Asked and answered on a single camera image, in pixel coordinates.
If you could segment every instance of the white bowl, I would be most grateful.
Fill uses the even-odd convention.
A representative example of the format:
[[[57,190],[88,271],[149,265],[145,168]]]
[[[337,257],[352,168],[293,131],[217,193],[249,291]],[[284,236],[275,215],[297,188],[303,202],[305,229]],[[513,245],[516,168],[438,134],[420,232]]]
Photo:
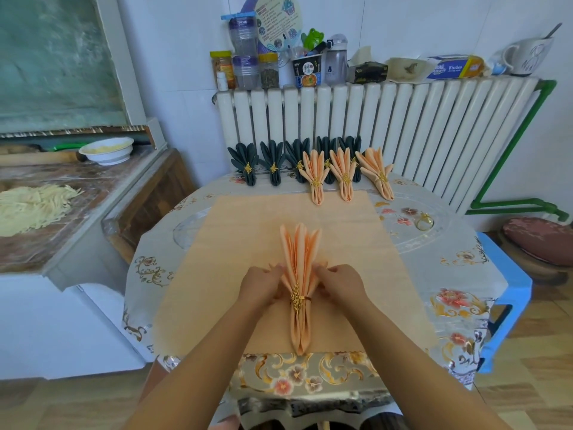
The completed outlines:
[[[133,151],[132,144],[131,137],[112,137],[82,146],[80,153],[100,165],[117,165],[130,159],[131,151]],[[106,149],[111,147],[113,150],[97,152],[97,149],[101,147]]]

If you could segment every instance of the white wall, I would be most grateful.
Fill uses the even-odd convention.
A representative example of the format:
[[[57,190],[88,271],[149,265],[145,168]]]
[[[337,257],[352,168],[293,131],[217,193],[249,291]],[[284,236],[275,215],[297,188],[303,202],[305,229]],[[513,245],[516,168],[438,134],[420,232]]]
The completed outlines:
[[[204,185],[224,174],[227,152],[211,97],[209,51],[230,49],[219,17],[245,0],[118,0],[148,115],[157,116]],[[298,0],[303,29],[344,33],[348,52],[371,45],[377,60],[473,53],[484,58],[564,22],[537,71],[558,81],[484,200],[540,197],[573,213],[573,0]],[[485,218],[473,216],[481,227]]]

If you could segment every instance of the forearm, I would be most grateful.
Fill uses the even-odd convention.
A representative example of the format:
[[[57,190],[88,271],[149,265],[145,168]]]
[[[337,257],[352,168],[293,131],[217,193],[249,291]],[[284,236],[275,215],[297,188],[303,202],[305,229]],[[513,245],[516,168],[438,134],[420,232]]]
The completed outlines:
[[[350,304],[345,313],[412,429],[457,430],[461,423],[465,430],[509,429],[372,302]]]
[[[138,407],[124,430],[205,429],[229,385],[261,310],[235,303]]]

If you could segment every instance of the floral tablecloth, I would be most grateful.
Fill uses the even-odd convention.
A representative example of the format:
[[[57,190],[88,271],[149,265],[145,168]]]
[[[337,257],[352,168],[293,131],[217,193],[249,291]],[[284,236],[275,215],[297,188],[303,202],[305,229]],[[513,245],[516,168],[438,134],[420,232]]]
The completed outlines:
[[[254,187],[236,174],[223,176],[181,201],[141,238],[127,276],[123,325],[149,360],[156,357],[155,313],[217,197],[308,191],[307,184],[292,176],[283,171],[278,187],[270,184],[265,172],[258,173]],[[480,360],[489,309],[507,283],[483,252],[474,230],[439,197],[396,175],[390,175],[390,181],[395,193],[392,202],[384,200],[364,177],[354,188],[369,192],[380,225],[390,234],[425,304],[440,341],[428,354],[461,383],[470,385]],[[336,183],[325,185],[325,190],[337,189]],[[415,226],[422,212],[434,220],[429,231]],[[179,357],[157,359],[168,370],[179,363]],[[360,414],[392,401],[368,357],[360,352],[245,355],[229,393],[238,400],[241,414],[280,409],[292,417],[329,410]]]

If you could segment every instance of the mug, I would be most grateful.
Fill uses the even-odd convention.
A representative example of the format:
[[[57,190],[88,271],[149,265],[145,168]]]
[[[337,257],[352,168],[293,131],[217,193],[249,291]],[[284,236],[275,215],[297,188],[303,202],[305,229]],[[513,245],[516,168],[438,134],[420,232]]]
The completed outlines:
[[[510,74],[525,77],[541,64],[552,44],[553,38],[524,39],[509,45],[503,51],[502,58]]]

